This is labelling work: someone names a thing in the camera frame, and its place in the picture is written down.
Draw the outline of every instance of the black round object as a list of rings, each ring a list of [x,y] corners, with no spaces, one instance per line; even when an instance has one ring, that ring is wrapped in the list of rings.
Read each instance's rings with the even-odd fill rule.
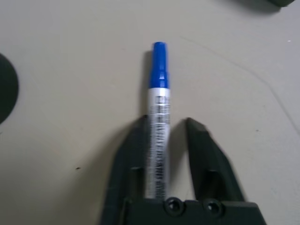
[[[168,198],[164,202],[165,211],[172,217],[178,217],[182,215],[185,205],[179,198]]]
[[[216,199],[206,199],[203,201],[204,208],[213,217],[220,217],[223,215],[223,206]]]
[[[19,84],[13,65],[0,54],[0,124],[10,115],[17,102]]]

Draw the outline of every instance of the white table surface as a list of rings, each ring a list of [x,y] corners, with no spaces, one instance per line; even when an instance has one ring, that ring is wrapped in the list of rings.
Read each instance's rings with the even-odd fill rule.
[[[0,125],[0,224],[97,224],[113,154],[146,113],[155,41],[169,49],[170,194],[193,198],[189,116],[269,225],[299,224],[299,11],[300,0],[280,11],[264,0],[1,1],[0,52],[20,95]]]

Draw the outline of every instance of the blue marker cap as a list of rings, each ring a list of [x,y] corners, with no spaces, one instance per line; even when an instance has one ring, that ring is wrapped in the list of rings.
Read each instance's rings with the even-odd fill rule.
[[[149,88],[169,88],[167,52],[166,43],[164,42],[156,42],[153,45]]]

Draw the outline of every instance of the paint marker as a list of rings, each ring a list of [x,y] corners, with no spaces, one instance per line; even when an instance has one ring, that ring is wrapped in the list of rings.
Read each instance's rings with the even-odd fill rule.
[[[146,198],[165,199],[169,183],[170,89],[166,44],[153,45],[148,113],[150,149],[147,154]]]

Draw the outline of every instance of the black plastic part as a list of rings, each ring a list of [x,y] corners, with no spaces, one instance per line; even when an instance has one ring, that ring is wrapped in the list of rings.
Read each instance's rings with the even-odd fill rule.
[[[126,200],[143,197],[144,153],[148,147],[148,137],[148,120],[144,116],[133,125],[114,158],[106,189],[102,225],[118,224]]]
[[[230,164],[205,126],[186,120],[190,169],[198,201],[143,198],[149,125],[142,117],[117,152],[101,225],[266,225],[258,206],[245,202]]]
[[[171,217],[159,200],[144,199],[128,205],[125,225],[266,225],[259,208],[249,202],[222,202],[223,213],[213,215],[201,202],[185,201],[185,210]]]
[[[0,124],[10,115],[17,102],[19,84],[13,65],[0,54]]]
[[[269,0],[269,1],[272,2],[276,6],[286,7],[295,0]]]
[[[227,157],[205,126],[186,120],[190,170],[197,200],[244,201]]]

